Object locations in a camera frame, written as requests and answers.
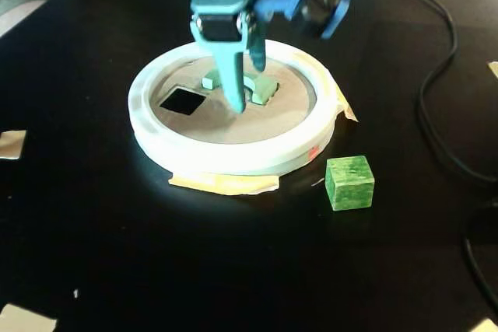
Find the green wooden block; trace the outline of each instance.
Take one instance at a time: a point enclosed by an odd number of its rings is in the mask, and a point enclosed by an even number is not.
[[[221,86],[221,79],[217,69],[213,69],[202,78],[204,89],[217,89]],[[279,84],[272,78],[253,73],[244,73],[244,87],[251,91],[251,102],[265,105],[269,98],[275,95]]]
[[[370,207],[374,195],[374,175],[366,157],[328,159],[325,188],[334,211]]]

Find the white ring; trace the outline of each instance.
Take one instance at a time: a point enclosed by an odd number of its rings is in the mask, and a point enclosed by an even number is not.
[[[330,72],[309,54],[287,44],[266,40],[266,55],[295,68],[314,87],[317,101],[295,128],[259,142],[213,144],[172,131],[154,115],[154,89],[189,61],[211,56],[196,43],[175,48],[151,61],[137,75],[128,94],[135,137],[154,162],[173,173],[283,175],[309,163],[330,141],[339,103]]]

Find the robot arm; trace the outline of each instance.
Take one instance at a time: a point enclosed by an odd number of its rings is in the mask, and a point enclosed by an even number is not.
[[[212,52],[223,92],[232,109],[245,109],[243,54],[254,67],[266,65],[265,26],[282,13],[301,32],[328,39],[343,19],[350,0],[191,0],[191,32]]]

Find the circular platform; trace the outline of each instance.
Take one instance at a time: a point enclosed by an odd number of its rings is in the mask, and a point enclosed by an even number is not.
[[[174,173],[282,175],[328,144],[338,110],[335,82],[316,59],[267,40],[263,73],[279,83],[264,105],[242,114],[221,89],[202,87],[215,67],[208,51],[187,44],[149,63],[135,78],[128,109],[144,152]],[[246,72],[257,73],[244,57]]]

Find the paper scrap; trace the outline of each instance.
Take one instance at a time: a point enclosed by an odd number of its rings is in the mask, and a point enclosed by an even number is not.
[[[211,173],[191,173],[186,175],[174,174],[168,180],[173,186],[205,190],[214,194],[233,196],[236,194],[260,194],[279,188],[279,177],[265,176],[238,176]]]
[[[488,66],[491,69],[491,72],[498,78],[498,61],[488,62]]]
[[[472,332],[498,332],[498,327],[489,319],[484,319]]]
[[[353,120],[355,122],[358,122],[358,118],[356,118],[356,115],[353,113],[351,106],[348,103],[348,100],[346,100],[344,94],[342,93],[341,89],[339,86],[335,85],[335,90],[337,92],[337,97],[338,100],[342,106],[342,110],[344,110],[344,115],[348,120]]]
[[[52,332],[56,319],[21,309],[8,303],[0,314],[0,331],[5,332]]]
[[[26,130],[6,131],[0,134],[0,159],[18,159],[23,151]]]

